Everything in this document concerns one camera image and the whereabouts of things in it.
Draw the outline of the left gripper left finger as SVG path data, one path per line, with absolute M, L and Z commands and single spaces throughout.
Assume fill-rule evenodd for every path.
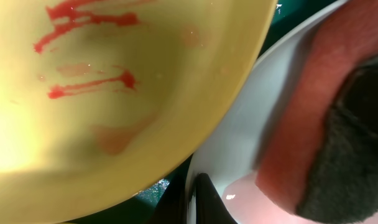
M 185 180 L 175 176 L 155 207 L 153 215 L 145 224 L 186 224 L 187 203 Z

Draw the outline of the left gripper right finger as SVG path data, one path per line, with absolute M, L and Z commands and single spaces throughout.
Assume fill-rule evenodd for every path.
M 192 193 L 196 203 L 196 224 L 237 224 L 208 174 L 200 173 L 195 177 Z

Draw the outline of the light blue plate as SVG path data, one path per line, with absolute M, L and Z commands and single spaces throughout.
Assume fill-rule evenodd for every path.
M 260 162 L 328 16 L 348 1 L 336 1 L 274 44 L 257 61 L 238 99 L 191 160 L 187 188 L 188 222 L 196 223 L 195 177 L 209 175 L 237 223 L 319 223 L 288 213 L 257 186 Z M 378 215 L 363 222 L 378 223 Z

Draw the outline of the orange sponge with dark scourer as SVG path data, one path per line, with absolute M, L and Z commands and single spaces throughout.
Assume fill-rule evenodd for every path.
M 320 25 L 256 184 L 314 222 L 378 215 L 378 0 L 349 0 Z

